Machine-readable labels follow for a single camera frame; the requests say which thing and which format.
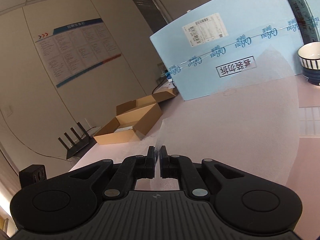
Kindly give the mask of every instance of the ribbed gray panel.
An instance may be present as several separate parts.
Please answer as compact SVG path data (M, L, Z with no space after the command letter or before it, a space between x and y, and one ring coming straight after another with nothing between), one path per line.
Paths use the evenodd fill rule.
M183 191L130 191L106 201L97 215L73 231L41 235L20 230L12 240L258 240L221 222L210 205ZM264 240L298 240L292 232Z

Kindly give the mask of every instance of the cup rim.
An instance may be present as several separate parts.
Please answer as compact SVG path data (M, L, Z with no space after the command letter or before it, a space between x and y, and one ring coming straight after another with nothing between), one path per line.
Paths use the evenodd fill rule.
M320 58L305 58L305 57L302 57L301 55L300 55L300 50L302 49L302 48L304 48L304 47L307 47L307 46L311 46L312 44L314 44L314 43L319 43L320 44L320 41L314 41L314 42L310 42L310 43L307 43L307 44L305 44L305 45L303 45L300 49L298 49L298 56L300 57L300 58L303 58L303 59L305 59L305 60L320 60Z

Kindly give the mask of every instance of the barcode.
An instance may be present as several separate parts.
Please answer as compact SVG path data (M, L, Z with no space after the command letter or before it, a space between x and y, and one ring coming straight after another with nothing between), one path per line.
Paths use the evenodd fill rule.
M192 37L194 38L196 43L201 43L201 39L199 38L199 34L194 26L190 27L190 32Z
M202 20L200 20L200 21L197 21L197 22L196 22L196 25L198 25L198 24L200 24L200 23L207 22L207 21L209 21L208 18L202 19Z
M302 27L306 30L307 29L307 24L302 16L302 13L300 11L300 8L299 6L296 4L296 3L293 3L293 6L298 14L298 19L297 19L297 22L298 24L300 23L302 25Z

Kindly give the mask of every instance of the cardboard box lid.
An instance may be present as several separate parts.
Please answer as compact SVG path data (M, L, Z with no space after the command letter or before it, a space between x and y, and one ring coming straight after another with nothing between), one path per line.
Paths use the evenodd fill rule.
M134 109L139 109L154 103L159 103L170 98L174 98L179 94L177 88L158 90L158 92L139 98L133 101L128 101L116 107L116 114L120 115L128 111L133 111Z
M161 115L162 112L157 103L141 107L114 117L93 137L100 145L139 141L150 131ZM115 132L118 128L126 126L132 126L132 128Z

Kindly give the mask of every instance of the blue stripe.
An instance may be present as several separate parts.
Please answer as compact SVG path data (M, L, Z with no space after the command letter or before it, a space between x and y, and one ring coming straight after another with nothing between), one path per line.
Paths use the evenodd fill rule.
M97 19L91 19L91 20L87 20L87 21L83 21L83 22L76 22L76 23L68 24L66 26L62 26L62 27L54 29L53 30L53 35L58 34L58 33L63 33L63 32L66 32L66 31L70 31L70 30L73 30L73 29L76 29L76 28L80 28L80 27L83 27L83 26L96 24L96 23L103 23L103 21L102 21L101 18L97 18Z
M103 62L99 62L99 63L97 63L97 64L95 64L95 65L93 65L93 66L91 66L91 67L89 67L89 68L86 68L86 69L84 69L83 71L80 71L79 73L73 75L72 77L69 77L69 78L67 78L66 80L60 82L58 85L56 85L56 87L59 88L59 87L63 86L64 84L70 82L71 80L74 80L74 79L77 78L78 76L81 76L82 74L87 73L88 71L90 71L90 70L92 70L92 69L94 69L94 68L96 68L96 67L101 66L102 64L103 64Z

